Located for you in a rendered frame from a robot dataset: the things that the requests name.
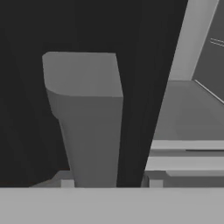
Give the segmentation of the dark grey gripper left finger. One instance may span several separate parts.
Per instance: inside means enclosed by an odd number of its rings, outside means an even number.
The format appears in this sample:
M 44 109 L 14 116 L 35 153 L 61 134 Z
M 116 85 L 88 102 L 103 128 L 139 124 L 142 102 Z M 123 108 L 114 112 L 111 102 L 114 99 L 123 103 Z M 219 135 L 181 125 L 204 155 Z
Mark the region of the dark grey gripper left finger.
M 33 186 L 34 188 L 74 188 L 74 179 L 70 171 L 58 171 L 53 178 Z

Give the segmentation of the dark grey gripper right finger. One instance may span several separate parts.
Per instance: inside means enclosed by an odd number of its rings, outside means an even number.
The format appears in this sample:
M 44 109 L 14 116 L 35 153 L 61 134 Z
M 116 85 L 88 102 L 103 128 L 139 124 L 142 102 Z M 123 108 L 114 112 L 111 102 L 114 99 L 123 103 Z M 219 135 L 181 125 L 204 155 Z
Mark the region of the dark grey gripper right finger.
M 151 179 L 149 176 L 145 173 L 143 175 L 143 180 L 141 183 L 141 187 L 148 187 L 148 188 L 163 188 L 164 187 L 164 181 L 161 179 Z

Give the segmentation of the black fridge door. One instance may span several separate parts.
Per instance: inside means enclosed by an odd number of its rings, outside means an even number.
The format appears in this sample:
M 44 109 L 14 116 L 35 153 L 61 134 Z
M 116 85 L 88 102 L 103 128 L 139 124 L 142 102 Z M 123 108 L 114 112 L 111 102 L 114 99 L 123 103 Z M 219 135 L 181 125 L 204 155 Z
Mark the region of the black fridge door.
M 45 53 L 113 53 L 122 85 L 115 187 L 139 187 L 188 0 L 0 0 L 0 187 L 69 169 Z

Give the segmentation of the pale grey drawer front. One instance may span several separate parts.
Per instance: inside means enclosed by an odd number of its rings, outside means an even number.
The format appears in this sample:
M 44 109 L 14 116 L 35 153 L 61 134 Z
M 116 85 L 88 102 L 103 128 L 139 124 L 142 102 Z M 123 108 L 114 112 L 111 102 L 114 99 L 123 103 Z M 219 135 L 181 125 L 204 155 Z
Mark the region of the pale grey drawer front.
M 224 140 L 154 140 L 145 170 L 161 180 L 224 177 Z

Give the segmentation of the grey cupboard door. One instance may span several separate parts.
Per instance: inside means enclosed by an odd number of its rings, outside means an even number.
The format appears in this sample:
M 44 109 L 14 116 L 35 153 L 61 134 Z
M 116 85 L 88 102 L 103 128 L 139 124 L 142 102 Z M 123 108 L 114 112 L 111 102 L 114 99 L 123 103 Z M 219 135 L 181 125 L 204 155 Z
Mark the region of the grey cupboard door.
M 210 43 L 224 41 L 224 0 L 219 0 L 192 79 L 224 103 L 224 47 Z

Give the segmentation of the pale grey cupboard side panel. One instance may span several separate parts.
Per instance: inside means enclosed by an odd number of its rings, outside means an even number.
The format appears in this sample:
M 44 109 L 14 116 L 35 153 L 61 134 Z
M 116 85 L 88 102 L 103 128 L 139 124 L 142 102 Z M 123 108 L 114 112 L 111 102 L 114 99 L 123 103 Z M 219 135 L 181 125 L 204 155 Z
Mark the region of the pale grey cupboard side panel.
M 189 81 L 193 77 L 219 1 L 188 1 L 171 66 L 170 81 Z

